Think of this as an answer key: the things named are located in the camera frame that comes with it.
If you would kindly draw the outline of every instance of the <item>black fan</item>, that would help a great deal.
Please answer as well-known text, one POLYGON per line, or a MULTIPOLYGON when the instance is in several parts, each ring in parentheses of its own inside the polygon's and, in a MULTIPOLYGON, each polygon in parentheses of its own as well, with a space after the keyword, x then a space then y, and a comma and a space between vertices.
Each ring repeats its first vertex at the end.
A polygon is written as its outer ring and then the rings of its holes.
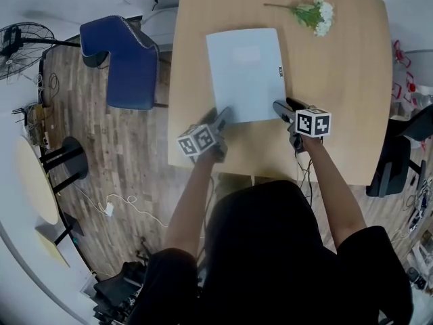
POLYGON ((19 73, 38 62, 52 45, 80 47, 78 43, 58 41, 45 26, 26 22, 0 30, 0 80, 19 73))

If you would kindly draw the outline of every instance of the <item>forearm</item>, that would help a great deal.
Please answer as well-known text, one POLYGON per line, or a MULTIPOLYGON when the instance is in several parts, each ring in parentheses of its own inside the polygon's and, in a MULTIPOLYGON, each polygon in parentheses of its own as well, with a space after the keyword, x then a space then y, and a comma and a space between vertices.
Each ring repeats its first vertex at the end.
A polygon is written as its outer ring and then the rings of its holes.
POLYGON ((366 227, 357 200, 322 144, 309 149, 336 248, 366 227))
POLYGON ((213 165, 210 153, 198 159, 171 217, 164 248, 177 248, 194 257, 197 255, 213 165))

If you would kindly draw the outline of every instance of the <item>person's right arm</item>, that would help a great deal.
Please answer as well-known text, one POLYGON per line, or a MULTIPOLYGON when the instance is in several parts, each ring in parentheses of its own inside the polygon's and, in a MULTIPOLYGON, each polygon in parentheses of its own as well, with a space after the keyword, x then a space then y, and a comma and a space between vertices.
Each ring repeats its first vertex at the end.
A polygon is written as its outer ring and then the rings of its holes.
POLYGON ((310 154, 336 248, 350 235, 366 228, 358 202, 320 139, 302 136, 310 154))

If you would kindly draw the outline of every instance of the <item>light wood tabletop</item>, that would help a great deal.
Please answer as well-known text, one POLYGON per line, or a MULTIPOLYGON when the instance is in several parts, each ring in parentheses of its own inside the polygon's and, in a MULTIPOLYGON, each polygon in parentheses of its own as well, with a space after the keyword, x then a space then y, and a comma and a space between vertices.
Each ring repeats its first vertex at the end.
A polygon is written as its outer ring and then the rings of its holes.
MULTIPOLYGON (((332 113, 323 143, 349 184, 370 184, 390 109, 392 54, 382 0, 325 0, 334 6, 328 35, 315 37, 286 9, 312 0, 180 0, 173 49, 168 163, 191 167, 176 138, 215 105, 206 35, 244 28, 276 28, 286 95, 332 113)), ((302 179, 287 125, 244 123, 225 132, 229 147, 216 171, 302 179)), ((308 155, 301 154, 306 167, 308 155)), ((312 172, 311 180, 316 180, 312 172)))
POLYGON ((20 136, 16 143, 16 164, 27 198, 48 223, 58 222, 59 212, 53 189, 32 145, 20 136))

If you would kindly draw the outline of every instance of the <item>round wooden tabletop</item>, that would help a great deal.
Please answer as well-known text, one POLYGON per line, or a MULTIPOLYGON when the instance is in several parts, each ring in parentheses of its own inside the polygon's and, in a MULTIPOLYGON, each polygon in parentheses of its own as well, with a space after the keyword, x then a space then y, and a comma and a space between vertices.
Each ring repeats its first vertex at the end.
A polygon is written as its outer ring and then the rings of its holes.
POLYGON ((22 136, 16 144, 16 164, 31 205, 46 222, 56 224, 59 212, 53 189, 39 157, 22 136))

